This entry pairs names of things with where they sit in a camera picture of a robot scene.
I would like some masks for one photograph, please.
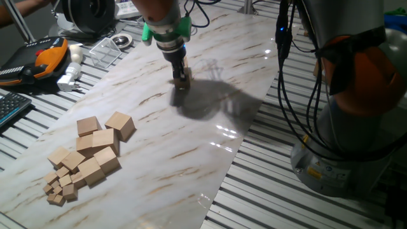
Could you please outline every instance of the wooden cube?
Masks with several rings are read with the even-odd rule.
[[[71,175],[65,175],[63,178],[59,179],[59,183],[61,187],[67,186],[68,184],[72,184]]]
[[[101,147],[93,147],[93,134],[76,139],[76,151],[86,158],[93,157],[93,155],[101,149]]]
[[[102,130],[99,122],[97,121],[96,116],[85,118],[82,120],[78,120],[76,122],[78,126],[78,135],[83,137],[85,135],[89,135],[96,130]]]
[[[121,141],[127,141],[136,131],[132,117],[117,111],[106,122],[105,127],[113,128]]]
[[[62,160],[62,164],[67,167],[67,169],[69,169],[72,173],[76,173],[78,171],[78,165],[84,160],[85,157],[82,154],[73,151],[70,152],[70,154]]]
[[[105,175],[95,158],[83,162],[78,165],[78,168],[88,185],[92,185],[105,178]]]
[[[62,191],[61,186],[57,186],[56,188],[53,189],[53,193],[57,195],[60,195],[61,191]]]
[[[51,184],[52,188],[56,188],[59,186],[59,181],[55,181],[54,183]]]
[[[71,175],[72,184],[75,185],[75,188],[80,189],[86,185],[85,179],[82,177],[81,172],[77,172]]]
[[[57,194],[51,193],[49,194],[48,198],[46,199],[46,201],[48,201],[48,203],[53,204],[53,200],[55,200],[55,197],[57,196]]]
[[[47,184],[47,185],[43,188],[43,190],[45,191],[45,194],[49,195],[49,194],[52,193],[53,188],[52,188],[51,185]]]
[[[110,147],[106,147],[95,153],[95,159],[105,174],[120,166],[117,156]]]
[[[78,189],[75,188],[75,185],[69,184],[64,187],[62,195],[66,200],[75,200],[78,198]]]
[[[56,169],[60,169],[62,167],[62,160],[68,155],[69,151],[60,146],[50,156],[48,156],[48,160]]]
[[[53,199],[53,204],[62,206],[65,203],[65,198],[62,195],[56,195]]]
[[[117,138],[114,129],[99,130],[93,133],[93,144],[96,147],[108,147],[110,146],[115,154],[119,153],[119,139]]]
[[[50,172],[49,174],[47,174],[44,177],[44,180],[48,183],[48,184],[52,184],[55,181],[58,181],[58,176],[56,175],[55,172]]]
[[[69,169],[67,169],[65,166],[62,166],[57,172],[56,172],[56,174],[57,174],[57,176],[59,177],[59,178],[62,178],[62,177],[64,177],[65,175],[67,175],[67,174],[70,174],[71,172],[69,171]]]

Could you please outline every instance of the sticker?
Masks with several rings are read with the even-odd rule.
[[[58,38],[58,39],[56,39],[56,40],[53,42],[53,44],[52,44],[52,45],[56,45],[58,42],[59,42],[59,38]]]
[[[318,180],[322,177],[322,174],[313,169],[312,167],[308,167],[307,173]]]
[[[343,188],[350,174],[350,169],[337,168],[313,156],[308,166],[308,174],[326,185]]]
[[[304,142],[304,143],[307,143],[307,141],[308,141],[308,135],[306,134],[306,135],[303,137],[303,142]]]

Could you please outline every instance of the white power adapter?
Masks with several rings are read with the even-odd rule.
[[[79,85],[75,84],[75,80],[78,79],[81,72],[81,65],[75,62],[69,64],[65,70],[65,75],[61,76],[57,85],[63,92],[71,92],[77,90]]]

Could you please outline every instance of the table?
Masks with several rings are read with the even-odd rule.
[[[207,8],[211,27],[187,44],[195,79],[175,91],[170,65],[139,45],[0,175],[0,210],[29,228],[198,228],[277,73],[275,21]],[[203,16],[194,11],[193,18]],[[76,120],[113,111],[138,128],[122,169],[63,207],[45,201],[46,159],[75,150]]]

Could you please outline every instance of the keyboard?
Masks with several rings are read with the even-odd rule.
[[[30,99],[16,93],[8,93],[0,99],[0,127],[10,121],[31,103]]]

